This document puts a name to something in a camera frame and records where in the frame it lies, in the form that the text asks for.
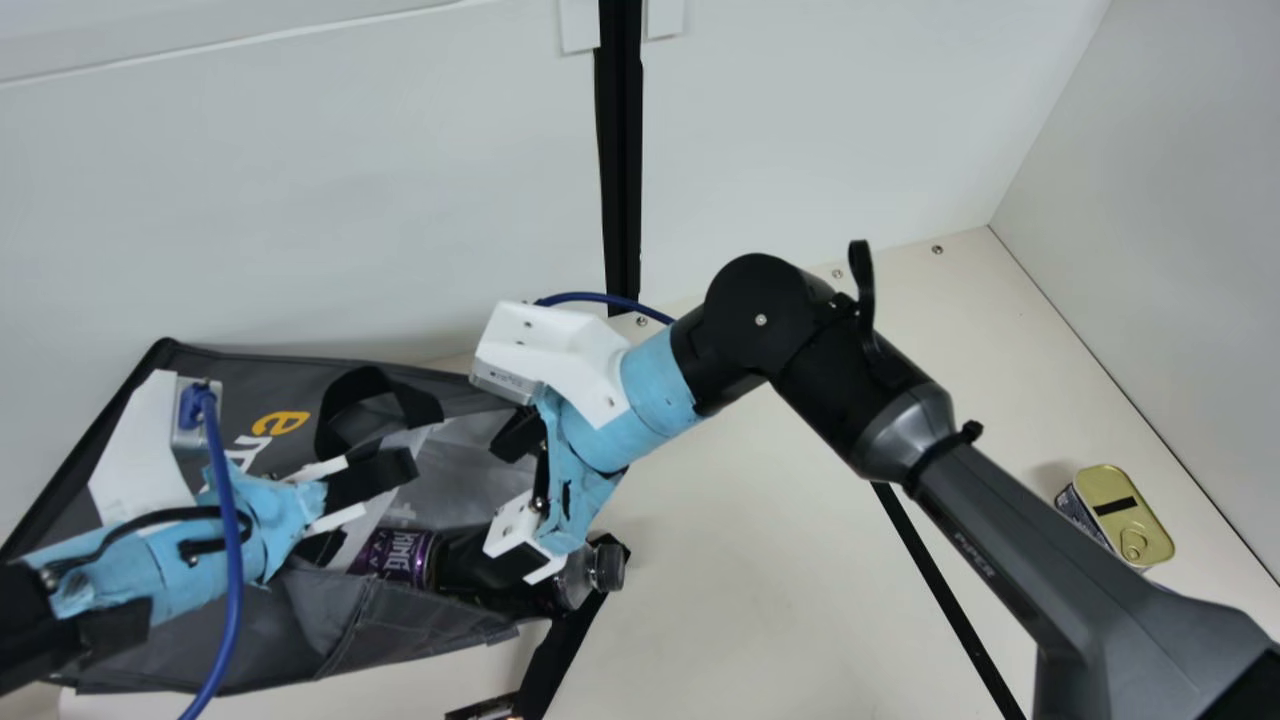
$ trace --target bottle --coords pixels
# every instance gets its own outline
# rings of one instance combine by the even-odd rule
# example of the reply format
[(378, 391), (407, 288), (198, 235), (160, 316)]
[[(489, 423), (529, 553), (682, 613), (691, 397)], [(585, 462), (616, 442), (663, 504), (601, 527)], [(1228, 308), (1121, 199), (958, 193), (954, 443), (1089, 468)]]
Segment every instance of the bottle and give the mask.
[(378, 575), (420, 591), (434, 589), (435, 557), (443, 550), (430, 530), (378, 528), (347, 568), (351, 575)]
[(586, 602), (591, 591), (621, 591), (626, 574), (627, 559), (622, 553), (622, 546), (584, 544), (564, 560), (564, 569), (544, 582), (550, 583), (556, 605), (572, 612)]
[(564, 559), (564, 568), (530, 585), (506, 570), (502, 559), (484, 553), (489, 525), (445, 532), (379, 528), (347, 570), (378, 575), (516, 618), (572, 612), (593, 591), (617, 592), (626, 580), (621, 546), (585, 544)]

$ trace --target black cord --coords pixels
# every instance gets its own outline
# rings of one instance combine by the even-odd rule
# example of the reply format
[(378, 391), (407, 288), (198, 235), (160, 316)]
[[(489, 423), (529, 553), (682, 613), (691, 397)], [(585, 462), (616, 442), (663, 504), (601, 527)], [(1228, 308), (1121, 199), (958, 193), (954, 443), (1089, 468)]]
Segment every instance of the black cord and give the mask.
[(978, 671), (978, 676), (987, 685), (991, 700), (996, 701), (996, 707), (1000, 708), (1001, 715), (1005, 716), (1005, 720), (1027, 720), (1021, 706), (1014, 698), (1014, 693), (1005, 684), (1005, 678), (1001, 676), (1000, 670), (996, 669), (996, 664), (987, 655), (987, 648), (983, 647), (978, 632), (973, 629), (973, 624), (969, 623), (964, 609), (960, 607), (960, 601), (956, 600), (955, 593), (951, 592), (951, 587), (947, 585), (946, 578), (942, 577), (942, 571), (933, 562), (933, 556), (924, 547), (920, 534), (915, 532), (915, 525), (908, 518), (906, 510), (902, 509), (902, 502), (893, 493), (893, 488), (888, 483), (872, 483), (872, 488), (876, 491), (876, 497), (879, 498), (881, 505), (884, 506), (884, 512), (888, 515), (890, 521), (893, 523), (893, 529), (902, 538), (906, 552), (911, 555), (916, 569), (920, 570), (924, 584), (929, 585), (929, 591), (933, 592), (933, 598), (937, 600), (938, 607), (942, 609), (942, 614), (951, 623), (951, 629), (955, 630), (956, 638), (960, 639), (960, 644), (969, 656), (969, 661), (973, 662), (973, 669)]
[[(236, 515), (239, 518), (241, 524), (244, 529), (241, 530), (241, 542), (247, 541), (253, 536), (253, 519), (248, 514), (237, 510)], [(55, 577), (65, 575), (67, 573), (95, 562), (97, 559), (102, 557), (109, 547), (115, 544), (132, 533), (136, 533), (143, 528), (150, 528), (152, 525), (163, 525), (165, 523), (186, 523), (189, 520), (218, 520), (220, 518), (220, 511), (216, 506), (197, 506), (197, 507), (169, 507), (166, 510), (156, 510), (154, 512), (147, 512), (146, 515), (138, 515), (137, 518), (123, 523), (111, 532), (106, 533), (102, 538), (101, 544), (97, 550), (90, 552), (88, 555), (81, 555), (77, 557), (63, 557), (60, 560), (54, 560), (49, 562), (41, 570), (51, 573)], [(227, 548), (227, 541), (209, 539), (209, 541), (182, 541), (178, 543), (178, 552), (183, 557), (195, 557), (198, 555), (209, 555), (210, 552), (220, 552)]]

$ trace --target blue hose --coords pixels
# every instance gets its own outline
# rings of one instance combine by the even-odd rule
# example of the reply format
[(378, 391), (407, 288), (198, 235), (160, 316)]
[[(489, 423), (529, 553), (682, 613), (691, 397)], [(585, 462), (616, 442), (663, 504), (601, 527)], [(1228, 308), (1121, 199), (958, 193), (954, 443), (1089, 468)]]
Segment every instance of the blue hose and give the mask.
[(534, 305), (540, 305), (543, 307), (550, 307), (552, 305), (562, 305), (564, 302), (603, 302), (605, 305), (613, 305), (614, 307), (626, 307), (632, 313), (640, 313), (641, 315), (648, 315), (654, 320), (664, 325), (669, 325), (676, 322), (675, 318), (667, 315), (666, 313), (659, 313), (648, 305), (641, 305), (630, 297), (622, 297), (618, 295), (609, 295), (605, 292), (562, 292), (559, 295), (549, 295)]
[(218, 507), (221, 511), (223, 534), (227, 537), (227, 620), (223, 624), (223, 642), (218, 646), (214, 667), (205, 678), (205, 684), (187, 706), (180, 720), (196, 720), (218, 694), (218, 688), (227, 676), (236, 652), (236, 639), (239, 637), (241, 609), (244, 603), (244, 561), (241, 555), (239, 520), (236, 516), (236, 491), (232, 488), (230, 471), (227, 468), (227, 454), (223, 451), (223, 436), (218, 429), (218, 397), (204, 388), (200, 395), (200, 413), (205, 421), (205, 437), (209, 441), (209, 461), (214, 471), (214, 488), (218, 491)]

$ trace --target blue fabric covering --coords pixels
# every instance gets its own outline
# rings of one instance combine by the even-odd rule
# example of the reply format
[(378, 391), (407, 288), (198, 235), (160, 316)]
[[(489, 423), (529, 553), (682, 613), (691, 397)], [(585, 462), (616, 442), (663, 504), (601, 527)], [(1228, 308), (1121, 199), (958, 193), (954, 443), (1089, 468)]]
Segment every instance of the blue fabric covering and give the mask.
[(552, 552), (568, 553), (586, 542), (591, 521), (626, 468), (701, 420), (671, 351), (669, 328), (622, 357), (622, 387), (630, 410), (600, 428), (593, 428), (550, 388), (535, 398), (547, 424), (552, 475), (548, 516), (538, 529), (538, 542)]
[[(265, 582), (279, 570), (306, 527), (323, 512), (326, 487), (320, 482), (293, 486), (262, 480), (244, 475), (234, 462), (229, 466), (236, 506), (257, 520), (253, 536), (243, 544), (244, 577)], [(216, 505), (218, 498), (210, 489), (201, 493), (196, 502)], [(32, 552), (23, 561), (38, 569), (54, 560), (88, 555), (97, 550), (110, 530), (101, 528), (84, 533)], [(125, 536), (97, 561), (68, 573), (50, 598), (54, 615), (72, 618), (140, 597), (152, 600), (152, 625), (189, 612), (227, 593), (227, 555), (205, 555), (189, 566), (178, 555), (178, 543), (220, 538), (221, 534), (219, 520), (191, 520), (152, 534)]]

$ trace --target yellow logo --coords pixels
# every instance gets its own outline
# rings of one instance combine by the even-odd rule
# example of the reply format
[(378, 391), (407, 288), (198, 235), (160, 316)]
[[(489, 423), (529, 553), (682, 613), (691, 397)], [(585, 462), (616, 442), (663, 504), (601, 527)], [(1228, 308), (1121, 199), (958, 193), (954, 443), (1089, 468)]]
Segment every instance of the yellow logo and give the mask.
[(271, 437), (283, 436), (284, 433), (292, 433), (293, 430), (302, 427), (311, 418), (311, 413), (302, 411), (289, 411), (280, 410), (279, 413), (271, 413), (270, 415), (264, 415), (253, 423), (253, 434)]

